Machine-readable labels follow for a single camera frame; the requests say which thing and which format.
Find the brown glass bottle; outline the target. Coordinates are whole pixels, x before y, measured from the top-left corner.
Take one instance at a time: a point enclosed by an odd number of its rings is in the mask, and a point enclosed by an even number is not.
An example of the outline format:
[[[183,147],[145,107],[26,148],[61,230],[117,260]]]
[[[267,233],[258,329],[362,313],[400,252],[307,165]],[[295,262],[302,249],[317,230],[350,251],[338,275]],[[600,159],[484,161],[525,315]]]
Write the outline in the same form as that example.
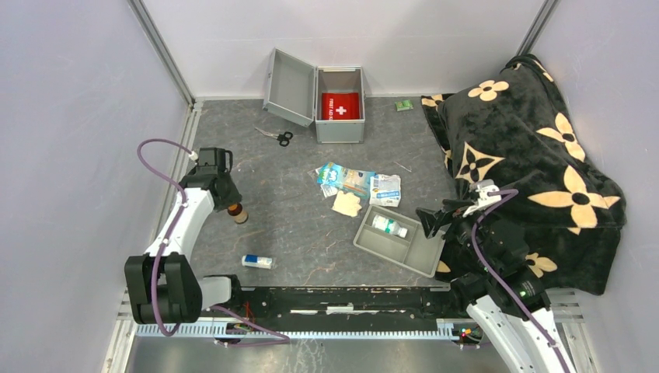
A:
[[[228,206],[227,213],[237,225],[244,224],[249,219],[249,213],[240,203]]]

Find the white green-label bottle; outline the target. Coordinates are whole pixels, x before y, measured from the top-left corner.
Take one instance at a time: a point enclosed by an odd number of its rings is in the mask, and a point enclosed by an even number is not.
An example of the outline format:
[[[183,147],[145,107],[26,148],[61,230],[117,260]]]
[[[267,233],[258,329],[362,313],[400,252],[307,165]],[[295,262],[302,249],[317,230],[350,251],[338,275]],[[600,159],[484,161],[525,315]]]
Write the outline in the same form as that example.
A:
[[[402,239],[406,238],[407,233],[409,231],[407,228],[403,227],[399,222],[381,214],[376,214],[373,217],[371,226],[384,233],[395,235]]]

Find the white gauze packet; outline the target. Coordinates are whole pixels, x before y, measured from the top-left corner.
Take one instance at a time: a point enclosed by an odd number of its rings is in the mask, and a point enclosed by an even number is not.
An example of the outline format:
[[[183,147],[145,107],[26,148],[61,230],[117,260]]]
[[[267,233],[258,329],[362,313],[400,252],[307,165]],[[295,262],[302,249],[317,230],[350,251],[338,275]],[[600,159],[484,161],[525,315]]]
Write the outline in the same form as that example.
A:
[[[398,207],[402,199],[401,178],[398,175],[375,174],[369,181],[369,204]]]

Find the blue white small box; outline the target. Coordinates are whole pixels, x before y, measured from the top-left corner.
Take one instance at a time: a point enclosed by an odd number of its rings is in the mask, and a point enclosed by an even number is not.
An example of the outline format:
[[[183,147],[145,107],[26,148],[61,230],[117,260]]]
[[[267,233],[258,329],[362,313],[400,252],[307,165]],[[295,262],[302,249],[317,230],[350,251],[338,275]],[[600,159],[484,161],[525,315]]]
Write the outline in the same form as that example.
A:
[[[244,267],[271,270],[274,266],[274,259],[266,256],[246,254],[242,256],[241,264]]]

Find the grey metal case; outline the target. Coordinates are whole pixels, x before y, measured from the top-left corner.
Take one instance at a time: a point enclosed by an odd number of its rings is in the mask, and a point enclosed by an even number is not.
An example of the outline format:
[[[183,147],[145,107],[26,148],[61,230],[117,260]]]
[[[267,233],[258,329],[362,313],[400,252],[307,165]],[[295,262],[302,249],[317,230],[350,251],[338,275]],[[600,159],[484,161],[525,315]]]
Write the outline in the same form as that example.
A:
[[[324,92],[357,92],[361,118],[322,120],[321,95]],[[316,66],[279,48],[270,54],[263,109],[299,126],[313,126],[320,144],[364,141],[364,96],[361,66]]]

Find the red first aid pouch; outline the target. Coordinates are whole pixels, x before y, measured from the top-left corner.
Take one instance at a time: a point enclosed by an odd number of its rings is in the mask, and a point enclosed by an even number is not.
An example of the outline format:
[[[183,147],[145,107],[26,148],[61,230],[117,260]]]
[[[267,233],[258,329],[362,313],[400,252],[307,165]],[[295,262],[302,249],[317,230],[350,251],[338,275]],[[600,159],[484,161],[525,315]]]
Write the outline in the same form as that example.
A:
[[[360,96],[357,92],[321,95],[322,120],[357,120],[360,115]]]

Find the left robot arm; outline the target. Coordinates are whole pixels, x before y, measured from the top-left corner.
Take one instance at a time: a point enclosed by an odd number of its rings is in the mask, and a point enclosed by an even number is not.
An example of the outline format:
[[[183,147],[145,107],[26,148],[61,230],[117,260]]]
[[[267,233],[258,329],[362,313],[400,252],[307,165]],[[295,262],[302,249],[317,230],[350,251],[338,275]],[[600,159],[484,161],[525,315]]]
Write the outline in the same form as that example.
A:
[[[201,228],[214,212],[226,211],[237,225],[249,215],[231,178],[233,154],[223,148],[188,150],[193,168],[173,185],[178,194],[161,232],[139,256],[124,264],[134,320],[157,325],[167,336],[179,324],[193,323],[215,306],[225,316],[238,315],[244,296],[229,275],[199,278],[189,258]]]

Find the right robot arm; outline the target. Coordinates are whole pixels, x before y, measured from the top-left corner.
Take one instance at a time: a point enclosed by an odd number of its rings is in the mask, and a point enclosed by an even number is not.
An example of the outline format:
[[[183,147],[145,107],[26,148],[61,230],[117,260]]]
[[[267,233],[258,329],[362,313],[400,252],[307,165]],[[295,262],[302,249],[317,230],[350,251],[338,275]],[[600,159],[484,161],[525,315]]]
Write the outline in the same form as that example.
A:
[[[490,216],[516,190],[487,193],[488,200],[445,200],[438,211],[416,210],[427,238],[456,242],[476,267],[450,282],[449,308],[484,332],[511,372],[574,372],[561,343],[549,296],[528,266],[525,230]]]

